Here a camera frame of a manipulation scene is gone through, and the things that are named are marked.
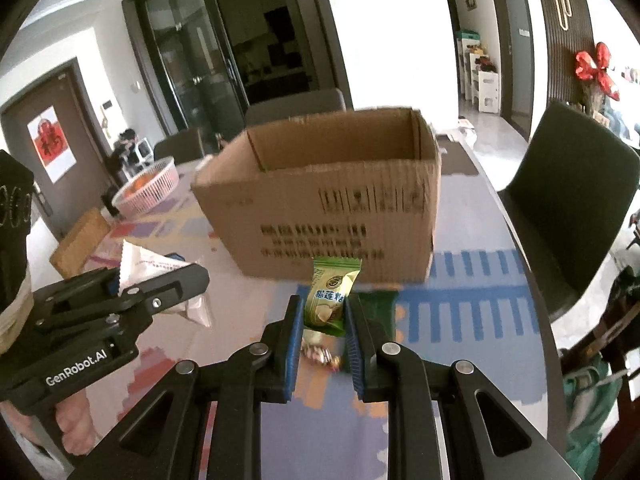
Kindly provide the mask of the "person's left hand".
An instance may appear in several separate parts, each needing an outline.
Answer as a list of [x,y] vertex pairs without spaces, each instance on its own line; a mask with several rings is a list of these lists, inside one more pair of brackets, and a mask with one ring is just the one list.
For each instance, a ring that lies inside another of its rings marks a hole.
[[73,456],[83,456],[96,445],[96,430],[85,390],[80,390],[56,404],[55,420],[62,432],[64,450]]

